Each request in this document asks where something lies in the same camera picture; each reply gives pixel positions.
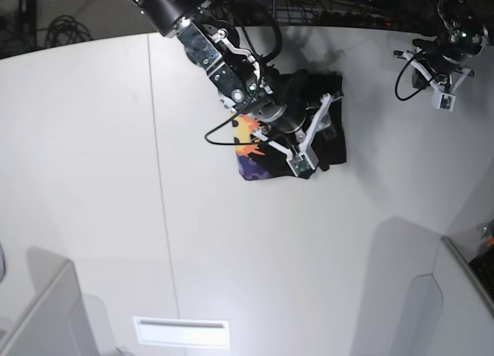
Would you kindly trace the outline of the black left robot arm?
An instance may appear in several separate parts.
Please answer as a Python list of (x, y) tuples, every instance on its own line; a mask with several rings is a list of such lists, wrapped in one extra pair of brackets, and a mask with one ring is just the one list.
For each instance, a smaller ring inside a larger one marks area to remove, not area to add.
[(481, 53), (489, 33), (466, 0), (424, 0), (429, 10), (424, 15), (430, 39), (413, 39), (421, 63), (437, 83), (449, 85), (448, 77), (459, 72), (465, 61)]

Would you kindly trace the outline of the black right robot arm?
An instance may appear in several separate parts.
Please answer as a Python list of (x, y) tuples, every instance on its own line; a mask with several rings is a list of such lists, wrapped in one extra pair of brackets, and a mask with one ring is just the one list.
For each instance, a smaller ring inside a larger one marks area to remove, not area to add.
[[(147, 16), (163, 36), (175, 37), (188, 58), (201, 67), (216, 87), (223, 106), (235, 116), (259, 120), (268, 134), (292, 134), (306, 121), (297, 100), (304, 73), (282, 76), (271, 66), (281, 53), (283, 37), (272, 15), (255, 0), (127, 0)], [(243, 10), (259, 12), (271, 29), (275, 45), (262, 55), (252, 40), (240, 45), (245, 31)]]

